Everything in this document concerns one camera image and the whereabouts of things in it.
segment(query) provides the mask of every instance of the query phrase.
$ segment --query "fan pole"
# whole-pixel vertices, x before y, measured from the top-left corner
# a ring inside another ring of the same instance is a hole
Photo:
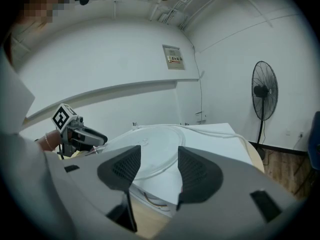
[[[265,98],[262,98],[262,112],[261,112],[261,124],[260,124],[260,131],[259,131],[259,136],[258,136],[258,141],[256,142],[255,149],[258,152],[259,156],[261,157],[261,160],[265,159],[266,153],[265,151],[259,147],[259,142],[261,138],[261,133],[262,133],[262,128],[264,126],[264,118],[265,118]]]

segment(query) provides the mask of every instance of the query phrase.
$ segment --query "person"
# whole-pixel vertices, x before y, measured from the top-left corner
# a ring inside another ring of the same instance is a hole
[[[52,21],[54,6],[57,4],[64,3],[66,0],[16,0],[12,5],[11,11],[8,12],[9,15],[6,17],[4,27],[7,28],[7,33],[5,36],[1,36],[1,46],[3,47],[5,56],[13,68],[13,58],[12,58],[12,30],[17,24],[25,24],[27,22],[33,21],[38,24],[39,27],[50,23]],[[53,151],[58,145],[61,144],[61,136],[58,130],[53,130],[46,133],[43,137],[36,140],[43,151]]]

